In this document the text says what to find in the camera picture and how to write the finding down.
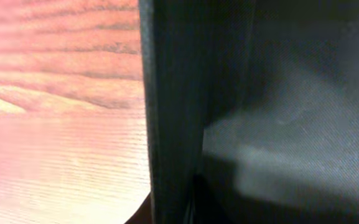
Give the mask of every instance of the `reddish-brown wood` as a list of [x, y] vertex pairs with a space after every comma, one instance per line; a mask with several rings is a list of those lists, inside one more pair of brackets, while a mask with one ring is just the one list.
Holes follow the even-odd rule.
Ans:
[[124, 223], [150, 191], [136, 0], [0, 0], [0, 224]]

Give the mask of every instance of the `black plastic object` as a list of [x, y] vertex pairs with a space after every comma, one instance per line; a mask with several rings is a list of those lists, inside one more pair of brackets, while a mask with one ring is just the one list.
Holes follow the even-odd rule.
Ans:
[[359, 0], [139, 5], [154, 223], [359, 223]]

